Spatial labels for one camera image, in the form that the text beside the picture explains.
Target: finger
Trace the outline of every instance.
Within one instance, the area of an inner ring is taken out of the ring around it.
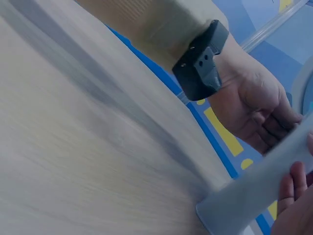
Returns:
[[[310,187],[313,184],[313,172],[307,175],[307,186]]]
[[[308,134],[307,142],[308,142],[309,152],[313,156],[313,132],[312,131]]]
[[[277,202],[277,216],[294,203],[293,179],[290,174],[286,174],[279,186]]]
[[[250,137],[248,137],[244,141],[262,155],[265,155],[271,149],[271,147],[263,141],[263,139],[257,132],[254,132]]]
[[[264,127],[260,127],[258,129],[258,134],[260,135],[261,139],[270,147],[274,147],[278,144],[279,140],[269,133]]]
[[[263,126],[268,132],[270,132],[278,140],[283,139],[288,134],[288,131],[279,124],[279,122],[276,120],[276,118],[274,118],[273,115],[269,116],[265,120]]]
[[[280,103],[273,111],[274,117],[277,119],[280,125],[286,129],[291,130],[295,123],[298,123],[302,119],[302,115],[296,113],[287,99],[287,95],[284,89],[280,92]]]
[[[290,168],[290,174],[293,179],[294,199],[298,200],[308,189],[304,164],[301,162],[294,163]]]

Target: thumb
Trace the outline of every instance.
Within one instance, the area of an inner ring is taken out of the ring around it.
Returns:
[[[309,152],[313,156],[313,131],[311,131],[308,135],[308,148]]]
[[[283,88],[280,89],[279,105],[274,109],[273,116],[286,129],[294,128],[302,120],[302,115],[292,109]]]

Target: white pipe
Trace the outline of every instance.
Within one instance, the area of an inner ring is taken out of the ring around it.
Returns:
[[[197,205],[197,214],[212,235],[237,235],[247,227],[277,199],[279,183],[294,162],[303,162],[306,172],[311,172],[307,135],[312,126],[310,114],[261,163]]]

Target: hand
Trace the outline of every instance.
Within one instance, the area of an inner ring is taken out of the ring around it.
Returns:
[[[309,151],[313,154],[313,136],[308,137]],[[277,219],[271,235],[313,234],[313,174],[306,176],[302,163],[292,165],[280,184]]]
[[[298,122],[280,82],[229,35],[214,58],[223,86],[209,98],[223,126],[266,154]]]

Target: blue stripe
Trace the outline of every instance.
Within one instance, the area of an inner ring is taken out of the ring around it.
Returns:
[[[229,175],[231,178],[235,179],[238,177],[238,173],[230,160],[228,159],[227,155],[223,151],[222,147],[219,145],[218,141],[215,139],[213,136],[212,132],[209,130],[208,126],[205,124],[203,119],[201,118],[200,114],[197,112],[196,108],[193,106],[192,103],[187,104],[187,107],[193,114],[194,118],[198,122],[199,126],[203,130],[205,136],[208,138],[210,141],[211,145],[213,146],[215,152],[217,155],[220,157],[222,163],[224,164],[226,170],[228,171]]]
[[[175,94],[182,92],[181,88],[171,79],[171,77],[156,63],[134,48],[131,42],[122,35],[109,28],[159,79]]]
[[[258,223],[262,233],[264,235],[270,235],[270,226],[268,225],[268,222],[265,220],[264,216],[259,215],[255,220]]]

